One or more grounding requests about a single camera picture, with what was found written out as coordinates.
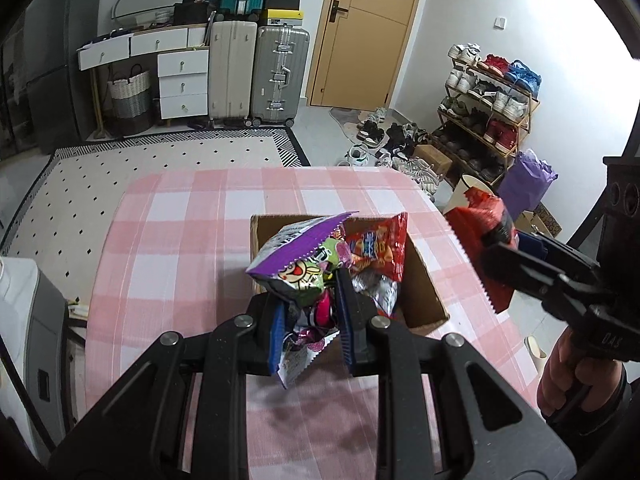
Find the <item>person's right hand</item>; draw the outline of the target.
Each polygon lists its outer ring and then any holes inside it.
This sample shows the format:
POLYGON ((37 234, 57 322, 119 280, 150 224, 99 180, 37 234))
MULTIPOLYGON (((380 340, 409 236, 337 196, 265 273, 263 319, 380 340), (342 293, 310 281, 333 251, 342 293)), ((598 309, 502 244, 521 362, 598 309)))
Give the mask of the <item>person's right hand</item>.
POLYGON ((537 390, 538 408, 544 416, 551 416, 562 408, 568 390, 578 382, 590 387, 582 409, 587 413, 600 410, 612 399, 623 379, 624 367, 620 361, 580 358, 572 336, 569 327, 563 330, 544 366, 537 390))

